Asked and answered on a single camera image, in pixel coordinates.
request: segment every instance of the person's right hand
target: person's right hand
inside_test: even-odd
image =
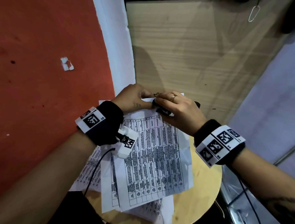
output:
[[[174,114],[174,116],[161,115],[163,121],[190,136],[193,136],[207,122],[206,117],[195,102],[179,92],[160,93],[156,95],[155,102]]]

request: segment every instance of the person's left hand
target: person's left hand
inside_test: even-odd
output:
[[[152,97],[154,97],[153,94],[147,91],[143,86],[139,84],[130,84],[111,101],[126,114],[142,109],[152,109],[152,102],[141,100]]]

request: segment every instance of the stack of paper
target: stack of paper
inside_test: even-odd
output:
[[[193,186],[189,137],[163,122],[155,110],[128,114],[123,125],[139,132],[135,147],[126,159],[107,154],[89,189],[101,191],[103,213],[116,209],[154,223],[170,224],[172,195]],[[71,190],[87,187],[100,150],[97,147],[93,152]]]

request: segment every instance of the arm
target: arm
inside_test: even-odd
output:
[[[141,98],[152,96],[134,84],[123,89],[112,102],[128,113],[150,109],[152,103]],[[75,132],[1,196],[0,223],[47,223],[95,147],[83,132]]]
[[[163,120],[188,135],[194,136],[207,122],[196,104],[178,92],[161,93],[156,97],[156,103],[174,113],[174,117],[162,116]],[[243,149],[226,165],[280,223],[295,223],[294,178],[248,149]]]

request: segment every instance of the hand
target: hand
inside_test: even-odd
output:
[[[179,92],[160,93],[156,95],[155,102],[174,114],[173,117],[161,115],[163,121],[190,136],[193,136],[207,122],[206,117],[195,102]]]
[[[126,114],[142,109],[152,109],[152,102],[141,100],[152,97],[154,97],[153,94],[147,91],[143,86],[139,84],[130,84],[111,101]]]

